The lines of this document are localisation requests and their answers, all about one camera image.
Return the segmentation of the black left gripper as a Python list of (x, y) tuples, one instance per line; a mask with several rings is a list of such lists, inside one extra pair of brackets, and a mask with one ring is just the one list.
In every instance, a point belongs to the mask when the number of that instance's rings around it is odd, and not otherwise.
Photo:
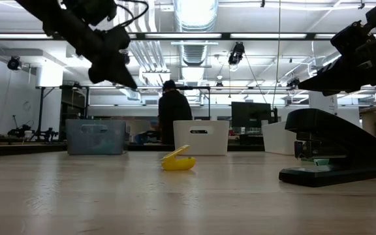
[(97, 84), (107, 80), (136, 89), (138, 86), (126, 67), (125, 55), (121, 53), (131, 42), (125, 28), (115, 26), (103, 31), (96, 29), (94, 33), (100, 38), (101, 47), (88, 70), (91, 82)]

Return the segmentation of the black stapler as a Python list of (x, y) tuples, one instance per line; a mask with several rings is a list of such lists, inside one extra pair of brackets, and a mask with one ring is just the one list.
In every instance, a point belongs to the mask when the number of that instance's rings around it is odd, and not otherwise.
[(296, 134), (296, 159), (326, 159), (326, 164), (284, 168), (279, 180), (322, 187), (376, 178), (376, 137), (329, 112), (304, 108), (290, 112), (285, 130)]

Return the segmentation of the yellow staple remover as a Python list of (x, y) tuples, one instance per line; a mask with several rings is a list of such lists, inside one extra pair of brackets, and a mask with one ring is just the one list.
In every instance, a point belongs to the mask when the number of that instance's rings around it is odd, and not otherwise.
[(190, 145), (184, 145), (176, 150), (168, 153), (161, 159), (161, 166), (166, 171), (176, 170), (190, 170), (194, 167), (196, 159), (194, 157), (188, 157), (178, 159), (177, 156), (181, 155), (190, 148)]

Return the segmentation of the person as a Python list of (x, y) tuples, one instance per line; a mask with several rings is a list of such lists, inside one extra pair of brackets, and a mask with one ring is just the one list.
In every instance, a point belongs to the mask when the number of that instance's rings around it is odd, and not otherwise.
[(163, 84), (163, 95), (158, 103), (159, 129), (164, 145), (174, 145), (174, 121), (192, 120), (192, 111), (185, 95), (176, 89), (173, 80)]

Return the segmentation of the grey translucent plastic bin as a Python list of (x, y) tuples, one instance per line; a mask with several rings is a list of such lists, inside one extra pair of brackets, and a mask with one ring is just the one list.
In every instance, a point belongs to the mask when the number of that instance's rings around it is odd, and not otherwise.
[(126, 122), (67, 119), (69, 155), (122, 155), (127, 151)]

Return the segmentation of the white plastic bin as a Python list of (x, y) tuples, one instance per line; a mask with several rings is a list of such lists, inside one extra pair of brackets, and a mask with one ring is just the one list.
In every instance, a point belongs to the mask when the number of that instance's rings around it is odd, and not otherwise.
[(265, 152), (294, 155), (296, 134), (285, 129), (285, 121), (262, 126)]
[(223, 156), (228, 151), (229, 121), (174, 121), (174, 146), (188, 145), (187, 156)]

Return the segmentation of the black computer monitor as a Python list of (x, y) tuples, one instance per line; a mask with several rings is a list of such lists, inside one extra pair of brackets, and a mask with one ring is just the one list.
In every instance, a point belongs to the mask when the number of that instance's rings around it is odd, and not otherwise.
[(262, 127), (262, 121), (272, 122), (270, 104), (255, 102), (232, 102), (231, 118), (233, 127)]

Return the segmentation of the black overhead beam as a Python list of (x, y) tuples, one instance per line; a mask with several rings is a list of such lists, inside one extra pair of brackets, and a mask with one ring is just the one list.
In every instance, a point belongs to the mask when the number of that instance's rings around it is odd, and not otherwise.
[[(330, 40), (334, 33), (129, 33), (131, 40)], [(63, 40), (44, 33), (0, 33), (0, 40)]]

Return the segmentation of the silver ceiling duct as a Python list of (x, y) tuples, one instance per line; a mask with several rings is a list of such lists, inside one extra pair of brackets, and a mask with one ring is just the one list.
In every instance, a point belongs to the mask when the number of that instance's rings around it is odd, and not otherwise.
[[(219, 0), (172, 0), (177, 32), (209, 33), (214, 30)], [(182, 61), (201, 66), (206, 60), (206, 45), (179, 46)]]

